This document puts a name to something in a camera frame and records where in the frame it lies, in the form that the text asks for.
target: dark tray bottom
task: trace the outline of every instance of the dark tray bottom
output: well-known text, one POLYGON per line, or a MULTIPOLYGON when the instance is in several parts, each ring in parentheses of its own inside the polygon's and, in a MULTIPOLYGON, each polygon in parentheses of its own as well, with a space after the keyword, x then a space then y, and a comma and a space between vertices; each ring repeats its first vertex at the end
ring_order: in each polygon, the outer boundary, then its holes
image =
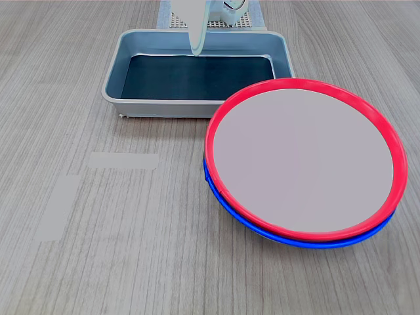
POLYGON ((226 100, 240 89, 273 79, 264 57, 134 56, 122 99, 226 100))

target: blue rim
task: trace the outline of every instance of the blue rim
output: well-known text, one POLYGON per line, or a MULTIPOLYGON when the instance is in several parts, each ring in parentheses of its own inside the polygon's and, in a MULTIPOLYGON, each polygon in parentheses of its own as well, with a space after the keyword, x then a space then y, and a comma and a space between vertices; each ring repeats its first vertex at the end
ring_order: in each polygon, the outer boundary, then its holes
POLYGON ((214 193, 215 197, 218 199, 220 204, 238 221, 240 221, 243 225, 245 225, 250 230, 256 232, 257 234, 264 236, 265 238, 268 238, 269 240, 295 246, 295 247, 302 247, 302 248, 309 248, 309 249, 333 249, 333 248, 340 248, 340 247, 346 247, 350 245, 354 245, 356 243, 360 243, 371 236, 378 233, 382 228, 387 225, 389 220, 392 218, 392 216, 395 213, 394 212, 380 225, 376 226, 375 228, 371 229, 370 231, 367 231, 363 234, 360 234, 359 236, 354 236, 353 238, 347 238, 345 240, 338 240, 338 241, 325 241, 325 242, 309 242, 309 241, 298 241, 298 240, 291 240, 289 238, 283 238, 281 236, 275 235, 273 233, 267 232, 266 230, 263 230, 262 228, 259 228, 258 226, 254 225, 253 223, 249 222, 245 218, 241 217, 236 211, 226 202, 226 200, 219 194, 217 191, 213 180, 211 179, 209 175, 209 170, 207 169, 207 164, 203 162, 204 166, 204 175, 206 181, 209 183, 211 191, 214 193))

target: table surface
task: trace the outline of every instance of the table surface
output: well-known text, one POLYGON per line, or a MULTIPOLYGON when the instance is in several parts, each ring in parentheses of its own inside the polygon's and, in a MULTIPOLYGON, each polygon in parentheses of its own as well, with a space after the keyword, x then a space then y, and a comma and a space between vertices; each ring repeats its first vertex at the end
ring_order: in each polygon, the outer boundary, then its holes
POLYGON ((417 314, 420 3, 263 1, 298 77, 377 107, 406 147, 390 224, 344 249, 266 240, 203 177, 205 119, 123 119, 102 99, 118 36, 158 1, 0 2, 0 314, 417 314), (91 152, 159 154, 154 171, 91 152), (59 241, 34 241, 60 175, 81 182, 59 241))

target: red rim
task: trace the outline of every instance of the red rim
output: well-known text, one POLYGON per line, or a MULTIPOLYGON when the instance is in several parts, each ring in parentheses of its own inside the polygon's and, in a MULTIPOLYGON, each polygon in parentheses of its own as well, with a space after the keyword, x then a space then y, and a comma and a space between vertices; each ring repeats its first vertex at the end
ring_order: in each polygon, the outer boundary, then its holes
POLYGON ((404 190, 406 189, 408 179, 408 164, 404 147, 396 131, 394 130, 392 125, 387 121, 387 119, 383 117, 382 114, 379 113, 371 104, 367 103, 359 96, 356 96, 340 87, 309 79, 274 79, 256 83, 233 94, 226 102, 223 103, 222 106, 218 108, 207 128, 207 134, 205 137, 205 160, 207 163, 209 174, 217 190, 241 216, 271 233, 285 236, 287 238, 293 238, 296 240, 306 240, 315 242, 327 242, 343 238, 351 238, 353 236, 357 236, 361 233, 367 232, 368 230, 371 230, 375 226, 379 225, 395 210, 396 206, 398 205, 404 194, 404 190), (322 233, 298 232, 288 230, 282 228, 281 226, 276 226, 262 220, 261 218, 257 217, 252 212, 244 208, 229 193, 228 189, 219 177, 219 174, 216 170, 215 161, 213 159, 213 143, 217 127, 219 126, 223 117, 233 107, 242 103, 244 100, 261 93, 279 89, 302 89, 322 93, 336 98, 337 100, 340 100, 348 104, 349 106, 352 106, 355 110, 358 110, 361 114, 367 117, 382 134, 383 138, 388 144, 392 156, 394 176, 392 180, 392 187, 387 200, 373 216, 371 216, 364 222, 361 222, 355 226, 346 228, 344 230, 322 233))

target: red plate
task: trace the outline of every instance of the red plate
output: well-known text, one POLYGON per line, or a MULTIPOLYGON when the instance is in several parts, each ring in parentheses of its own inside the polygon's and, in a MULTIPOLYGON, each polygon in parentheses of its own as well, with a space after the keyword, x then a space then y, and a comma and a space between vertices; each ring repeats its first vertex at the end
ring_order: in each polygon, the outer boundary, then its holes
POLYGON ((372 105, 307 79, 265 81, 232 95, 210 121, 205 160, 241 216, 313 242, 381 224, 408 177, 402 143, 372 105))

